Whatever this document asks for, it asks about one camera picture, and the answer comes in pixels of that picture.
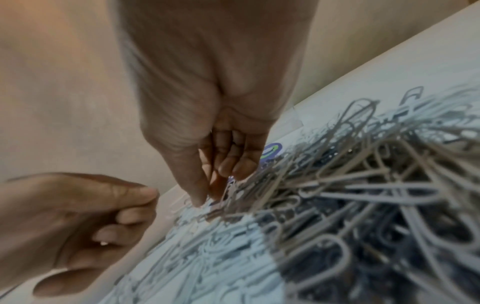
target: skin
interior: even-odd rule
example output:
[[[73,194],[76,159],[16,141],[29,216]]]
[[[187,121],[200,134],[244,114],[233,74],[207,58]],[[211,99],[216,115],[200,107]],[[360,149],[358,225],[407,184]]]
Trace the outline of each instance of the skin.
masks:
[[[158,196],[103,175],[41,174],[1,184],[0,289],[62,269],[34,295],[83,291],[138,243]]]
[[[318,0],[113,0],[146,140],[201,206],[258,167]]]

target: pile of paper clips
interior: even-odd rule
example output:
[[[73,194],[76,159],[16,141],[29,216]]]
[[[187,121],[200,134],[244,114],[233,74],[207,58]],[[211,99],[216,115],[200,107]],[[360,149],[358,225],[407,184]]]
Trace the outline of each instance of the pile of paper clips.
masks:
[[[175,241],[132,303],[187,266],[176,304],[480,303],[480,86],[377,105],[352,102],[208,214],[187,209],[167,239],[210,225]]]

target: hand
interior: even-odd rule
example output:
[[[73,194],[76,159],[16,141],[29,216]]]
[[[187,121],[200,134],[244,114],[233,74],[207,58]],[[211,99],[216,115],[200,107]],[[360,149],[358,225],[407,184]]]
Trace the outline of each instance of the hand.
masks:
[[[42,280],[36,296],[86,289],[141,239],[158,195],[102,175],[41,174],[0,184],[0,289],[59,268],[67,271]]]
[[[318,0],[112,0],[141,128],[196,206],[257,168]]]

